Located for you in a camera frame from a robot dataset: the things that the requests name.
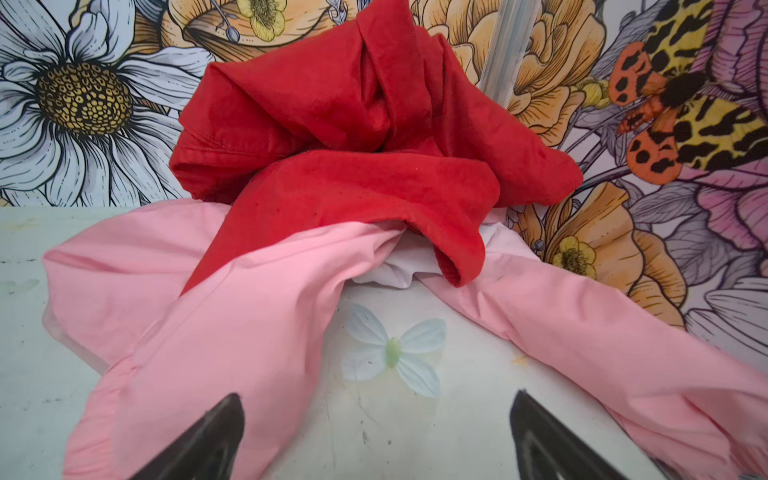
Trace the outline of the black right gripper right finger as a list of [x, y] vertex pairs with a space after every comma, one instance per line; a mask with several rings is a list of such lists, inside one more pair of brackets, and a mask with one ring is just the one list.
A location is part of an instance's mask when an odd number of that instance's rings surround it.
[[626, 480], [526, 390], [517, 392], [509, 422], [523, 480]]

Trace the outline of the red cloth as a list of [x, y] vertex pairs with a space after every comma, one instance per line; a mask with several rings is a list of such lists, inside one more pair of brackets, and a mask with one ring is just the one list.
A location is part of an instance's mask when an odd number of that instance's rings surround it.
[[213, 63], [180, 116], [181, 186], [229, 212], [189, 278], [296, 233], [404, 222], [460, 287], [496, 207], [552, 205], [583, 176], [467, 78], [404, 1], [247, 62]]

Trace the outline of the pink cloth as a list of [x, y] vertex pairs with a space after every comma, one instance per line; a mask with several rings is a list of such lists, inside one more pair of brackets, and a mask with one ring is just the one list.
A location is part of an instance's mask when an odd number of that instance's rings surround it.
[[236, 479], [517, 479], [519, 390], [628, 479], [767, 474], [765, 375], [614, 288], [512, 255], [356, 284], [408, 229], [351, 222], [184, 291], [227, 211], [161, 202], [44, 255], [45, 326], [101, 374], [64, 478], [130, 478], [236, 393]]

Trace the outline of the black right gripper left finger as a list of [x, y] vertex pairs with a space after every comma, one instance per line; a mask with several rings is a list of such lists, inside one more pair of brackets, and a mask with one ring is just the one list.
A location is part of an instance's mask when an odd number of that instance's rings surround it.
[[244, 427], [241, 398], [231, 393], [136, 472], [131, 480], [229, 479]]

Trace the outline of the white cloth under pile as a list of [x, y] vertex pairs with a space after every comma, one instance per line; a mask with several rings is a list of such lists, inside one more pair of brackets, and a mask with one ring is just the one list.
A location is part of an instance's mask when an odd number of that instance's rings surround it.
[[[484, 266], [501, 255], [512, 255], [539, 261], [522, 237], [500, 222], [483, 223], [479, 233], [485, 246]], [[375, 269], [355, 277], [356, 284], [373, 283], [395, 289], [410, 287], [417, 274], [439, 274], [442, 271], [433, 245], [423, 236], [406, 231], [387, 259]]]

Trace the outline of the right aluminium corner post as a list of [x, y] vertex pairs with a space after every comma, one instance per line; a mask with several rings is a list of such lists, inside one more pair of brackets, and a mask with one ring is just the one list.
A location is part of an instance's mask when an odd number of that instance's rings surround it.
[[539, 6], [540, 2], [535, 0], [500, 2], [479, 88], [504, 108], [514, 93]]

